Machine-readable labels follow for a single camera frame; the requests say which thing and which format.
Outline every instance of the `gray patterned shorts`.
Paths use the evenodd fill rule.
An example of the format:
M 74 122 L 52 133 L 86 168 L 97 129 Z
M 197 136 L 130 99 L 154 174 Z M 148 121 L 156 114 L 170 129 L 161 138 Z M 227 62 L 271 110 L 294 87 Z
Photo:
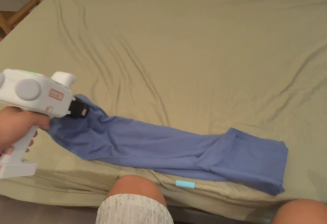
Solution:
M 103 201 L 96 224 L 173 224 L 169 211 L 158 201 L 136 194 L 117 194 Z

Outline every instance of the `wooden chair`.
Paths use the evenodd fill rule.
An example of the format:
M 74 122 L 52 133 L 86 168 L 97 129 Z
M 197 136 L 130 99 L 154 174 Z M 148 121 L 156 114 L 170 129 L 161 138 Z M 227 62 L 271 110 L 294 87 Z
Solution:
M 13 16 L 9 19 L 5 19 L 3 15 L 0 13 L 0 27 L 3 31 L 8 35 L 14 25 L 19 22 L 20 20 L 24 19 L 28 12 L 40 3 L 40 0 L 30 0 L 24 7 L 22 7 L 18 12 L 16 12 Z

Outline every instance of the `device handle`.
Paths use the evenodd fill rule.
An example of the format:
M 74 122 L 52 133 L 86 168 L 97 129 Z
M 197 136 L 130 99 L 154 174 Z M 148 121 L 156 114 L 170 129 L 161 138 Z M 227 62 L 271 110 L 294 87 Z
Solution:
M 0 155 L 0 165 L 21 164 L 22 157 L 26 152 L 38 128 L 38 126 L 32 126 L 29 132 L 22 139 L 15 142 L 12 146 L 3 150 L 2 154 Z

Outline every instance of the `wrinkled sheet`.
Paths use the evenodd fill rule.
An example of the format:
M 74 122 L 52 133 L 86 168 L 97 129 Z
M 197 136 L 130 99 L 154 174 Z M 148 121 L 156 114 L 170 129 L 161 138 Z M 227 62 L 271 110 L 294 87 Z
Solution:
M 110 115 L 197 134 L 230 127 L 285 141 L 284 193 L 86 161 L 40 131 L 26 157 L 35 176 L 0 194 L 51 205 L 99 206 L 138 174 L 168 204 L 265 223 L 277 204 L 327 202 L 326 0 L 44 0 L 0 43 L 0 69 L 77 76 Z M 195 189 L 175 186 L 195 182 Z
M 284 192 L 284 142 L 261 139 L 234 128 L 199 135 L 166 126 L 108 116 L 86 96 L 87 116 L 52 118 L 46 132 L 85 160 L 152 169 L 192 179 L 236 182 L 276 196 Z

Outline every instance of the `mattress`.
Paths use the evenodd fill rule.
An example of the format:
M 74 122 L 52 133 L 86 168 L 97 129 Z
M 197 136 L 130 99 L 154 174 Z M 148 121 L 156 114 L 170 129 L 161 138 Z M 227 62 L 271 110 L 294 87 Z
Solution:
M 0 194 L 99 206 L 128 174 L 156 182 L 168 204 L 266 223 L 288 200 L 327 203 L 327 0 L 44 0 L 0 43 L 0 69 L 73 73 L 109 115 L 198 133 L 230 127 L 285 141 L 285 192 L 85 161 L 40 131 L 36 175 Z M 178 188 L 176 180 L 195 182 Z

